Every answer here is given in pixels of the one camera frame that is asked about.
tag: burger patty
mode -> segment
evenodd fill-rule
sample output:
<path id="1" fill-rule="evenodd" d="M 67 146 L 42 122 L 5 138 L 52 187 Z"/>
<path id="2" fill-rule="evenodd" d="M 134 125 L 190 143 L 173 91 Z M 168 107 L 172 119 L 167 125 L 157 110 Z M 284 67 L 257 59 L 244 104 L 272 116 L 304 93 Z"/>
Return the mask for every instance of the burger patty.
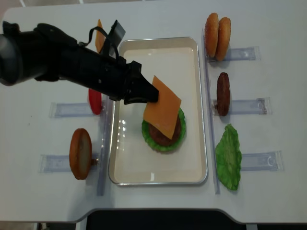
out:
<path id="1" fill-rule="evenodd" d="M 173 138 L 169 139 L 166 136 L 164 136 L 156 127 L 154 127 L 152 124 L 148 124 L 149 128 L 149 135 L 150 137 L 159 145 L 162 146 L 169 146 L 174 144 L 180 137 L 181 133 L 181 122 L 179 115 L 177 116 L 175 131 L 173 134 Z"/>
<path id="2" fill-rule="evenodd" d="M 217 80 L 217 111 L 220 116 L 226 116 L 230 104 L 230 86 L 227 73 L 221 73 Z"/>

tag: orange cheese slice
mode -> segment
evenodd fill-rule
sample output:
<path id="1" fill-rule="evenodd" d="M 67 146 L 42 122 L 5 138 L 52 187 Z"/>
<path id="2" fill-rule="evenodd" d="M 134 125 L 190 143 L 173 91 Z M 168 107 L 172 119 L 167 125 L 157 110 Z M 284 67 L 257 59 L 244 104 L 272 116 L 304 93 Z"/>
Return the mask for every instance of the orange cheese slice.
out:
<path id="1" fill-rule="evenodd" d="M 181 99 L 156 76 L 153 77 L 153 86 L 159 91 L 159 99 L 156 103 L 147 103 L 143 119 L 156 127 L 164 136 L 172 139 Z"/>
<path id="2" fill-rule="evenodd" d="M 101 24 L 100 19 L 98 19 L 97 26 L 102 28 L 102 24 Z M 102 33 L 100 33 L 99 31 L 96 31 L 95 46 L 96 46 L 97 52 L 100 52 L 100 50 L 102 49 L 102 46 L 105 43 L 105 40 L 106 40 L 106 37 Z"/>

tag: tomato slice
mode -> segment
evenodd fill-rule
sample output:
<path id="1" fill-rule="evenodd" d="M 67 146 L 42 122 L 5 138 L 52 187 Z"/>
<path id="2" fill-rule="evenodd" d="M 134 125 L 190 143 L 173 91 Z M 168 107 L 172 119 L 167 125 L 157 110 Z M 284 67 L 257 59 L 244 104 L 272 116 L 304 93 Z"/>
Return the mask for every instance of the tomato slice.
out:
<path id="1" fill-rule="evenodd" d="M 88 89 L 88 98 L 93 114 L 99 115 L 102 110 L 101 93 L 92 89 Z"/>

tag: lettuce leaf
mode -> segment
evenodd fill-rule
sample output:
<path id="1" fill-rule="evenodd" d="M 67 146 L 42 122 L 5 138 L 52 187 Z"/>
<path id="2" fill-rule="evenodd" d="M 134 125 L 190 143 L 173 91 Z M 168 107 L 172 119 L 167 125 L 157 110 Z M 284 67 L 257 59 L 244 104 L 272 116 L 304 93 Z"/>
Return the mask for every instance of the lettuce leaf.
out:
<path id="1" fill-rule="evenodd" d="M 238 132 L 231 124 L 226 125 L 225 132 L 215 148 L 217 176 L 228 189 L 237 190 L 241 179 L 241 160 Z"/>

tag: white tray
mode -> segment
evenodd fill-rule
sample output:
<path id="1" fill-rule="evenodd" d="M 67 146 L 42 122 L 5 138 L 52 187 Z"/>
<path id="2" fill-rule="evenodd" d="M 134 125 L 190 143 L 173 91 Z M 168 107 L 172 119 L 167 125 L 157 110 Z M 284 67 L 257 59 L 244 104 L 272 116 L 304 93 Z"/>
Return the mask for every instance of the white tray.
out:
<path id="1" fill-rule="evenodd" d="M 119 53 L 142 64 L 151 83 L 156 75 L 182 100 L 186 135 L 171 153 L 152 150 L 142 136 L 146 104 L 114 105 L 109 162 L 110 179 L 118 185 L 198 184 L 207 176 L 198 47 L 190 37 L 129 40 Z"/>

